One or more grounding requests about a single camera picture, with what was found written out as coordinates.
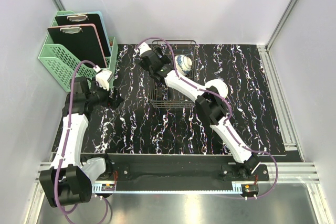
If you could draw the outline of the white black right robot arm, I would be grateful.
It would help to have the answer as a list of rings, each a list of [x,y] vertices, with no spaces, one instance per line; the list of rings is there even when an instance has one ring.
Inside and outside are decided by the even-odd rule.
[[[237,166],[239,176],[250,180],[257,174],[260,160],[253,153],[231,125],[232,110],[225,100],[228,87],[220,79],[213,79],[200,85],[187,77],[192,70],[192,60],[185,55],[173,55],[172,59],[153,50],[143,42],[136,46],[140,55],[139,65],[157,83],[185,95],[196,107],[197,117],[203,126],[210,127],[229,148]]]

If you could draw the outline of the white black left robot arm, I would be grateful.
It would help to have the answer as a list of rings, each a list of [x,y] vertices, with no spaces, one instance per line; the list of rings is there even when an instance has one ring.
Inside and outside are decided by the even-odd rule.
[[[62,134],[56,156],[50,168],[40,173],[39,182],[51,207],[87,203],[96,180],[108,180],[113,165],[107,154],[81,163],[81,148],[89,120],[97,106],[115,110],[123,99],[109,78],[97,74],[94,78],[76,77],[73,89],[66,96],[62,110]]]

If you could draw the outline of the white top bowl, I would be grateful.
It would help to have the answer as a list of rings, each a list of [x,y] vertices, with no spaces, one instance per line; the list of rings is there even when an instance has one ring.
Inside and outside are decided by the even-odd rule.
[[[205,83],[206,88],[210,88],[211,86],[214,86],[217,89],[218,94],[222,98],[226,98],[228,96],[228,86],[223,80],[213,79]]]

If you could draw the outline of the blue white patterned bowl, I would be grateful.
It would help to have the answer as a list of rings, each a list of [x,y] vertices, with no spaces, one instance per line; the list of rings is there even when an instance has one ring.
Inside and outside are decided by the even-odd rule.
[[[183,76],[189,74],[193,65],[191,58],[186,55],[175,56],[175,64],[177,71]]]

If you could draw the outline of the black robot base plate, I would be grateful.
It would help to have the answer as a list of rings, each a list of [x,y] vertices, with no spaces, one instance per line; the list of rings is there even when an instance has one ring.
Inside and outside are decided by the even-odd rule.
[[[223,193],[234,184],[269,182],[267,166],[244,177],[230,155],[102,154],[117,171],[119,193]]]

